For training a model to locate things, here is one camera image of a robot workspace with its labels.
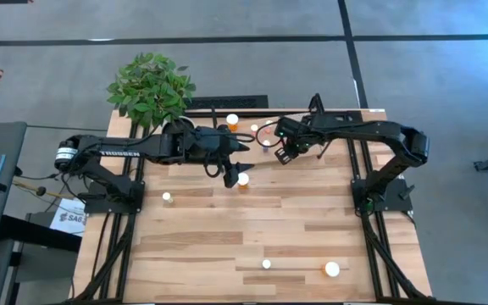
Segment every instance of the gray floor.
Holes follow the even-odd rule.
[[[353,35],[488,34],[488,1],[346,0]],[[343,35],[334,0],[36,0],[0,5],[0,40]],[[356,42],[371,108],[430,136],[430,161],[406,174],[432,291],[488,303],[488,41]],[[355,108],[345,42],[0,47],[0,122],[104,130],[104,88],[138,52],[189,64],[198,96],[267,94],[271,107]],[[80,130],[29,128],[19,165],[53,172],[58,142]],[[58,182],[47,183],[56,191]],[[46,203],[13,191],[8,214]],[[57,302],[69,282],[34,283],[20,304]]]

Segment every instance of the wooden tabletop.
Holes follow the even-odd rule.
[[[364,120],[386,119],[381,110],[362,114]],[[267,119],[241,119],[237,132],[248,133],[252,124],[263,125]],[[193,120],[212,125],[211,119]],[[108,136],[127,137],[129,131],[130,121],[113,112]],[[260,138],[275,142],[272,132]],[[255,164],[247,171],[245,191],[224,188],[221,176],[208,178],[201,165],[146,163],[147,193],[136,219],[124,301],[373,301],[363,230],[353,212],[347,142],[333,141],[321,159],[316,158],[319,147],[313,147],[285,166],[274,156],[275,148],[265,153],[257,143],[248,146],[249,152],[231,156],[233,163]],[[369,150],[376,169],[392,157],[383,144],[370,142]],[[103,158],[102,165],[120,174],[123,162]],[[166,191],[173,203],[161,198]],[[393,258],[430,295],[415,228],[401,213],[384,216]],[[77,293],[90,281],[103,220],[104,215],[94,215],[87,221],[75,268]],[[105,259],[111,222],[112,216],[98,267]],[[266,258],[272,263],[269,270],[261,265]],[[329,261],[341,267],[335,278],[321,271]],[[379,256],[378,261],[383,291],[389,295],[385,266]],[[119,263],[115,266],[109,296],[115,294]]]

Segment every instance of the green leaves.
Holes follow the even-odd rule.
[[[191,93],[197,89],[189,75],[180,75],[187,69],[176,68],[176,63],[162,54],[138,54],[130,64],[119,68],[116,81],[107,87],[107,101],[135,123],[160,125],[167,114],[167,119],[182,115],[186,109],[184,98],[191,101]]]

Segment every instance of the table leg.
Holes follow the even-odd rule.
[[[81,237],[72,234],[3,215],[0,222],[0,239],[7,238],[71,252],[78,252],[82,241]]]

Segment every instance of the potted plant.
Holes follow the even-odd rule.
[[[189,75],[180,75],[186,66],[176,68],[169,58],[152,53],[135,56],[131,64],[119,68],[116,81],[107,90],[112,95],[107,101],[119,109],[119,115],[127,114],[134,123],[147,128],[157,127],[164,121],[186,119],[185,98],[191,101],[196,90]]]

